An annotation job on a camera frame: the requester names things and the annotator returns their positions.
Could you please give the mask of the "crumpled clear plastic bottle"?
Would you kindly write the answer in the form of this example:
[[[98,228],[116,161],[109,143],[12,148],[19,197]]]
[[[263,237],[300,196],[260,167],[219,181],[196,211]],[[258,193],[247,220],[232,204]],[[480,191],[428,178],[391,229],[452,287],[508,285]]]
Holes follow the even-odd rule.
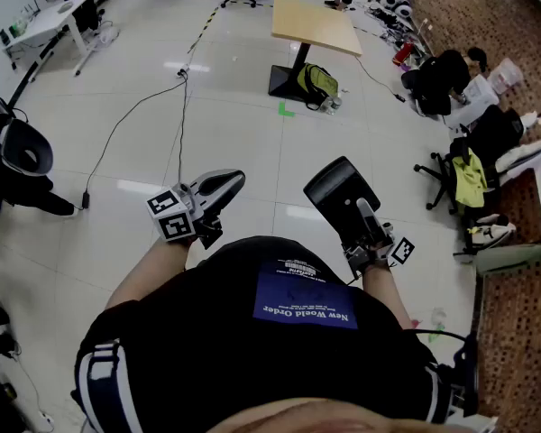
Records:
[[[442,308],[433,309],[430,321],[434,332],[428,335],[428,343],[432,344],[441,336],[441,333],[445,331],[445,310]]]

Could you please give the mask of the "crumpled clear plastic bag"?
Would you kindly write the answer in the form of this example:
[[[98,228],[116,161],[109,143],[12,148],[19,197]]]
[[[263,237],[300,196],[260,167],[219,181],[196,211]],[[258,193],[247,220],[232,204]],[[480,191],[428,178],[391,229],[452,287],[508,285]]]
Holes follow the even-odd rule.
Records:
[[[95,51],[107,48],[118,38],[119,34],[119,29],[113,25],[102,27],[95,34],[90,46]]]

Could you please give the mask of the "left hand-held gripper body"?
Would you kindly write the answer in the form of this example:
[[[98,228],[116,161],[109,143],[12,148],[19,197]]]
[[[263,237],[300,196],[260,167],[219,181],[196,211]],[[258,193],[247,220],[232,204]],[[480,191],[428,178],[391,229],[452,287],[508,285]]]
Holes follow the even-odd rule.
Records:
[[[195,236],[208,249],[223,233],[218,216],[203,217],[192,184],[177,183],[146,201],[155,227],[165,242]]]

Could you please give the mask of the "white desk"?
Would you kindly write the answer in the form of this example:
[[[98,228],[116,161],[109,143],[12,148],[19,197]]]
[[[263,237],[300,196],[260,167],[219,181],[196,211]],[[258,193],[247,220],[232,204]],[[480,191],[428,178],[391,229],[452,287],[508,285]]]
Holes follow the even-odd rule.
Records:
[[[7,53],[16,45],[26,43],[34,37],[44,35],[47,32],[58,32],[64,26],[68,26],[69,33],[80,54],[79,61],[73,69],[73,76],[79,76],[88,58],[92,54],[93,48],[87,45],[84,37],[79,31],[74,13],[87,1],[89,0],[68,0],[40,11],[28,24],[25,32],[20,36],[13,37],[11,41],[2,48],[2,51]]]

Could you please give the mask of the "white round wheeled device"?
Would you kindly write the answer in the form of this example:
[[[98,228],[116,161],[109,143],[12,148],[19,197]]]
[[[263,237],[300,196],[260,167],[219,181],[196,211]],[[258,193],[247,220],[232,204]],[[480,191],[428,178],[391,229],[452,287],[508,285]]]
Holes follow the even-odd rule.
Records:
[[[402,18],[409,18],[412,15],[409,0],[378,0],[378,3]]]

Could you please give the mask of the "person's right forearm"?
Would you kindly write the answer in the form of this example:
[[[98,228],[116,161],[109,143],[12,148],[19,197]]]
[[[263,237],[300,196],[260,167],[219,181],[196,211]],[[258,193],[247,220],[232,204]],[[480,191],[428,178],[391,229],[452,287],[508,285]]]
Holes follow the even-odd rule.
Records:
[[[394,277],[387,264],[373,264],[362,275],[363,290],[384,304],[403,329],[413,329]]]

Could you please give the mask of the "light wooden pedestal table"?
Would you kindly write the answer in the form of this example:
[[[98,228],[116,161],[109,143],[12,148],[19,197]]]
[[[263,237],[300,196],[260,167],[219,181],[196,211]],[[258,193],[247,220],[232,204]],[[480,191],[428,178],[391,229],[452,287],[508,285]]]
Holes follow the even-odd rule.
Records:
[[[313,46],[362,56],[362,46],[348,14],[303,0],[274,0],[272,6],[271,36],[296,41],[299,47],[292,67],[271,67],[270,96],[298,102],[304,100],[298,76],[304,70]]]

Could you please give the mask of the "yellow black striped floor tape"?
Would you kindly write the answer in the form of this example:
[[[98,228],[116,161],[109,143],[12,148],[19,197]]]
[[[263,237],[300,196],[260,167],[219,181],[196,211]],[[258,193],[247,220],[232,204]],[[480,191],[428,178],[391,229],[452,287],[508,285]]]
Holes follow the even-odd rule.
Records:
[[[198,37],[196,38],[196,40],[188,48],[187,54],[192,54],[195,51],[196,47],[201,42],[201,39],[202,39],[203,35],[205,34],[206,30],[208,29],[209,25],[211,24],[211,22],[213,21],[213,19],[217,15],[219,8],[220,8],[220,6],[217,6],[215,8],[215,10],[208,16],[208,18],[206,19],[206,22],[205,22],[202,30],[200,31]]]

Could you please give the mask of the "office chair with clothes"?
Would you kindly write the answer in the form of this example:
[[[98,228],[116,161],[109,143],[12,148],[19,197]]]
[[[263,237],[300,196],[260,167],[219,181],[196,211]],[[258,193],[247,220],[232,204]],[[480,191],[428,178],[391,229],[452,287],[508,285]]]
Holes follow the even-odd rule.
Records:
[[[470,149],[468,145],[468,136],[477,123],[475,121],[472,124],[472,127],[467,127],[464,125],[461,125],[458,129],[459,134],[452,140],[449,151],[447,154],[442,155],[437,152],[433,152],[431,154],[431,159],[435,161],[438,165],[437,170],[430,169],[424,165],[415,165],[414,171],[416,172],[425,172],[426,174],[430,175],[431,177],[435,178],[437,181],[440,182],[440,189],[437,193],[436,199],[432,203],[428,203],[426,205],[426,208],[428,210],[431,210],[435,208],[441,198],[443,196],[447,196],[452,204],[452,207],[450,209],[450,213],[453,215],[461,210],[465,210],[466,208],[469,209],[480,209],[480,208],[471,208],[464,205],[459,204],[455,200],[455,188],[456,188],[456,177],[454,174],[454,168],[452,165],[452,159],[454,157],[461,156],[466,161],[468,161],[468,150]],[[495,170],[495,164],[484,168],[485,178],[487,181],[487,189],[484,192],[484,205],[485,205],[485,193],[491,190],[494,190],[499,186],[499,183],[496,181],[497,179],[497,171]]]

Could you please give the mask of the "red bottle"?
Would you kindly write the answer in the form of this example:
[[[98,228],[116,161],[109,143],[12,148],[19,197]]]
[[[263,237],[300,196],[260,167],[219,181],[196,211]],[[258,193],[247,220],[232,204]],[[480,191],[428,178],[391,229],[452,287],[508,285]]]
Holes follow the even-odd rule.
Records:
[[[392,58],[392,63],[396,66],[402,65],[405,60],[410,56],[413,50],[414,44],[410,41],[405,41],[395,53]]]

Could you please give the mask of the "green black backpack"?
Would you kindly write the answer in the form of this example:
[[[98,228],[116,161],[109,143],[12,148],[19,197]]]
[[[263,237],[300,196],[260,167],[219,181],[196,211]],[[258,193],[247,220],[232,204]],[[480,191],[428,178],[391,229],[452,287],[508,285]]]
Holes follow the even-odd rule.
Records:
[[[338,97],[338,81],[316,64],[306,63],[297,74],[297,83],[307,109],[316,111],[326,100]]]

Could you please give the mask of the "person's left forearm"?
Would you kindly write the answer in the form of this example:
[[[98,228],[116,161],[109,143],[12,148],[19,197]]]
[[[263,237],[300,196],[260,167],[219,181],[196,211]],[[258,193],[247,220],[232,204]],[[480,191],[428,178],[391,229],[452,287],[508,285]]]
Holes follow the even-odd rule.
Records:
[[[172,242],[158,239],[121,281],[105,308],[141,300],[185,271],[190,246],[196,240],[195,236]]]

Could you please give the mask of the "person's black printed shirt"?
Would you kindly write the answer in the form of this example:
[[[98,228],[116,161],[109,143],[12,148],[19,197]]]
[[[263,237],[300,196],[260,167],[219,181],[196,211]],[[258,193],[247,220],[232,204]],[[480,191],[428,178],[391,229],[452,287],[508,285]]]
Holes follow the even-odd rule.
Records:
[[[96,433],[466,433],[463,371],[298,242],[227,244],[104,309],[72,399]]]

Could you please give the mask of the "black grey seat machine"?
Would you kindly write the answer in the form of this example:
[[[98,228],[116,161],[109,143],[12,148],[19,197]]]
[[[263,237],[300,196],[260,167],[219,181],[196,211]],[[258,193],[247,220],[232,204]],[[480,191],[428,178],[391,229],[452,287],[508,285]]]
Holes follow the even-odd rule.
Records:
[[[0,211],[7,203],[58,217],[75,216],[82,208],[53,192],[52,167],[49,141],[0,97]]]

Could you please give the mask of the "grey-green flat board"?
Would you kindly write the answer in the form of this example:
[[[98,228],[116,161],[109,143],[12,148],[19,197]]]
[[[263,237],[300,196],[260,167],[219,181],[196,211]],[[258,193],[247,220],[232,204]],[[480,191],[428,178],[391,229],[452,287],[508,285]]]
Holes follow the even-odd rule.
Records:
[[[541,258],[541,244],[517,244],[492,247],[478,252],[474,265],[479,274],[515,268]]]

